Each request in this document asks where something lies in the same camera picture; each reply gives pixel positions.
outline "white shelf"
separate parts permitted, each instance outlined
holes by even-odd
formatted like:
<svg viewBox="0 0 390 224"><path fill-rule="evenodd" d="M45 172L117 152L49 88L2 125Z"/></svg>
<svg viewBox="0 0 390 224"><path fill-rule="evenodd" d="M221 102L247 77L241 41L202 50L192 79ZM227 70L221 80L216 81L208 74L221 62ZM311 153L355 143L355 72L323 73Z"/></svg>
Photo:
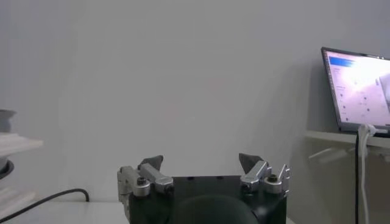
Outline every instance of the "white shelf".
<svg viewBox="0 0 390 224"><path fill-rule="evenodd" d="M354 144L356 141L356 135L321 131L306 131L305 137L351 144ZM367 145L390 149L390 138L370 137L367 141Z"/></svg>
<svg viewBox="0 0 390 224"><path fill-rule="evenodd" d="M0 157L42 147L43 141L33 140L18 134L0 133Z"/></svg>

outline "black cable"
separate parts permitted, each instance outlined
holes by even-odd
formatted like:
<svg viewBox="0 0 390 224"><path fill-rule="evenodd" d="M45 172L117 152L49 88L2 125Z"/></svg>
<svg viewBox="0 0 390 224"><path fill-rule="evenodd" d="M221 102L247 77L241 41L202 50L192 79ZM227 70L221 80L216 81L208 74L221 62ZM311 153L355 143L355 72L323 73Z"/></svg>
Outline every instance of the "black cable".
<svg viewBox="0 0 390 224"><path fill-rule="evenodd" d="M355 143L355 224L359 224L359 134Z"/></svg>
<svg viewBox="0 0 390 224"><path fill-rule="evenodd" d="M27 207L25 207L25 208L15 212L15 213L13 213L13 214L10 214L10 215L0 219L0 223L6 222L6 221L8 221L10 219L13 219L16 216L21 215L21 214L27 212L28 210L37 207L40 204L43 204L43 203L45 203L45 202L47 202L49 200L52 200L53 198L56 198L56 197L59 197L59 196L65 195L65 194L70 194L70 193L73 193L73 192L81 192L81 193L83 193L85 195L85 201L87 201L87 202L90 201L90 196L88 195L88 192L86 190L84 190L84 189L78 189L77 188L77 189L71 189L71 190L67 190L67 191L62 191L62 192L56 193L56 194L54 194L52 196L48 196L48 197L46 197L46 198L44 198L42 200L39 200L39 201L35 202L34 204L31 204L31 205L29 205L29 206L27 206Z"/></svg>

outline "metal bracket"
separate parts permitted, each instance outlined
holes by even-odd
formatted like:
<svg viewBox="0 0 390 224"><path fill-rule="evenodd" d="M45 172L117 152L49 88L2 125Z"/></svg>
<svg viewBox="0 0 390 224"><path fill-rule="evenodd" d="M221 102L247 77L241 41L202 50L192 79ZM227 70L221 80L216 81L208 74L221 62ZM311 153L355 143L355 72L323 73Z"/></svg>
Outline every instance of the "metal bracket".
<svg viewBox="0 0 390 224"><path fill-rule="evenodd" d="M284 165L279 175L271 175L264 179L266 192L271 194L280 194L289 192L290 168Z"/></svg>
<svg viewBox="0 0 390 224"><path fill-rule="evenodd" d="M241 189L245 192L255 192L258 190L260 180L271 174L272 168L266 161L258 161L253 168L245 175L241 176Z"/></svg>
<svg viewBox="0 0 390 224"><path fill-rule="evenodd" d="M129 197L132 193L136 197L145 197L150 194L151 183L131 166L121 167L116 173L118 178L118 199L124 205L125 215L130 221Z"/></svg>
<svg viewBox="0 0 390 224"><path fill-rule="evenodd" d="M169 194L174 189L173 178L163 175L149 163L141 165L140 175L154 183L155 189L159 193Z"/></svg>

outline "white wall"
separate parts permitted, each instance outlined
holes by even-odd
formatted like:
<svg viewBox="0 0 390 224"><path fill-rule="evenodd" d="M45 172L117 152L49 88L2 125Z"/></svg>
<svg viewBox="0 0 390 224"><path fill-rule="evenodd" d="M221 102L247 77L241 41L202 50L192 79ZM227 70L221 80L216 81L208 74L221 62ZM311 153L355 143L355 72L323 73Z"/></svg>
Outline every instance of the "white wall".
<svg viewBox="0 0 390 224"><path fill-rule="evenodd" d="M169 175L239 174L247 152L276 169L292 158L291 217L334 221L302 143L307 126L334 124L321 103L331 105L319 49L390 56L389 6L1 1L0 106L18 112L14 131L45 141L11 157L7 184L41 197L84 187L95 201L115 201L119 166L162 154Z"/></svg>

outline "black round object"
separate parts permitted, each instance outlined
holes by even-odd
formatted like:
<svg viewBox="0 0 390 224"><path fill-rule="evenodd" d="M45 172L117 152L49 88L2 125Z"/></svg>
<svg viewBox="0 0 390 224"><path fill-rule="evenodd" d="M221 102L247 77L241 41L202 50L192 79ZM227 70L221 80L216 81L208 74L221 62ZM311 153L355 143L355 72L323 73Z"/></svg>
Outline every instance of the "black round object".
<svg viewBox="0 0 390 224"><path fill-rule="evenodd" d="M181 202L170 224L258 224L242 201L223 195L202 195Z"/></svg>
<svg viewBox="0 0 390 224"><path fill-rule="evenodd" d="M7 165L5 165L5 168L0 172L0 180L3 179L4 177L10 175L13 171L13 163L11 161L7 161Z"/></svg>

